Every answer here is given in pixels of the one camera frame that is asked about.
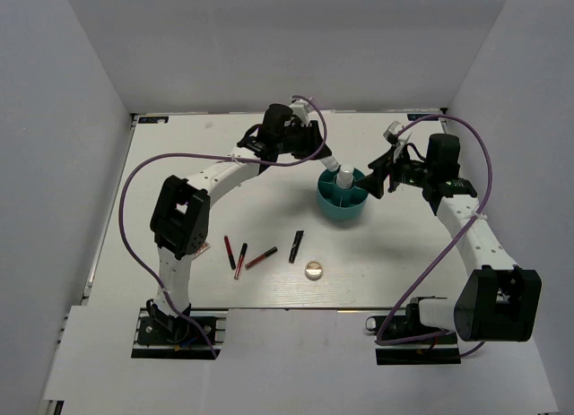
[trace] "white wall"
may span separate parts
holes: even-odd
[[[519,263],[542,276],[535,341],[565,414],[574,414],[572,2],[508,0],[449,111],[480,131],[492,155],[489,222]],[[461,134],[475,166],[466,175],[483,192],[483,158]]]
[[[69,0],[131,112],[445,107],[506,0]]]
[[[0,402],[36,413],[129,115],[66,0],[0,0]]]

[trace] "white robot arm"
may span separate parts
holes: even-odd
[[[309,121],[308,104],[300,99],[289,107],[272,105],[265,112],[262,125],[250,128],[230,156],[234,158],[276,161],[282,153],[306,158],[322,143],[317,121]],[[316,157],[327,169],[335,171],[339,163],[328,147]],[[151,228],[160,257],[160,278],[165,289],[158,288],[147,303],[153,319],[168,332],[177,334],[178,314],[165,299],[170,294],[173,306],[187,314],[191,304],[188,294],[193,254],[207,237],[209,210],[236,186],[267,169],[259,163],[220,161],[190,177],[168,177],[156,204]]]
[[[418,161],[410,159],[395,133],[385,137],[393,146],[369,164],[373,172],[356,185],[377,198],[387,177],[391,193],[400,184],[421,187],[434,214],[457,237],[479,206],[471,183],[458,175],[458,138],[433,134],[426,158]],[[527,341],[542,287],[536,271],[518,267],[483,217],[457,241],[457,249],[469,275],[465,288],[457,300],[413,298],[406,309],[413,335],[441,329],[456,331],[465,341]]]

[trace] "cable tie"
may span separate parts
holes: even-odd
[[[236,164],[241,164],[239,161],[237,161],[237,158],[235,158],[235,154],[234,153],[230,153],[230,158],[231,161],[235,162]]]
[[[470,215],[468,215],[466,218],[472,218],[473,216],[475,216],[477,220],[488,220],[488,216],[486,216],[484,213],[478,213],[476,211],[477,209],[478,208],[470,212]]]

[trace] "white cylinder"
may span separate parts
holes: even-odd
[[[337,171],[339,169],[339,161],[333,155],[321,159],[321,162],[329,171]]]
[[[341,189],[349,189],[352,186],[352,174],[355,168],[350,164],[343,164],[335,178],[335,183]]]
[[[419,301],[421,324],[455,332],[455,302],[446,298],[424,298]]]

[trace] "round container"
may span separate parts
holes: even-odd
[[[355,184],[349,189],[341,189],[335,183],[336,171],[325,170],[317,182],[317,204],[331,220],[351,220],[362,212],[369,193]],[[354,180],[365,175],[358,169],[353,172]]]

